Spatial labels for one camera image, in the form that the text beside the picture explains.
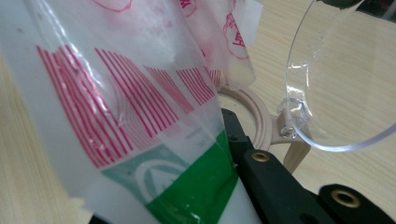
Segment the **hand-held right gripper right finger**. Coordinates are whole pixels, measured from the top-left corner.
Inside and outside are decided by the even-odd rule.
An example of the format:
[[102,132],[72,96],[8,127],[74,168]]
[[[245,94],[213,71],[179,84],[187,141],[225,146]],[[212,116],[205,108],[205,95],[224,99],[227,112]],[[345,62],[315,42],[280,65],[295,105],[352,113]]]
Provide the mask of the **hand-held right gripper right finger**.
[[252,145],[233,111],[221,113],[236,171],[263,224],[335,224],[272,153]]

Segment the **pink and white candy bag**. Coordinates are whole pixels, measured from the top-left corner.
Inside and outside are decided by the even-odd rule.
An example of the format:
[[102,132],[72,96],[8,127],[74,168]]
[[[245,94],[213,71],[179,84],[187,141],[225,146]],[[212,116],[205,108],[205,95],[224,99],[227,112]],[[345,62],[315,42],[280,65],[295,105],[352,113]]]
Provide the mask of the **pink and white candy bag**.
[[50,162],[109,224],[260,224],[218,97],[255,78],[244,6],[0,0],[0,53]]

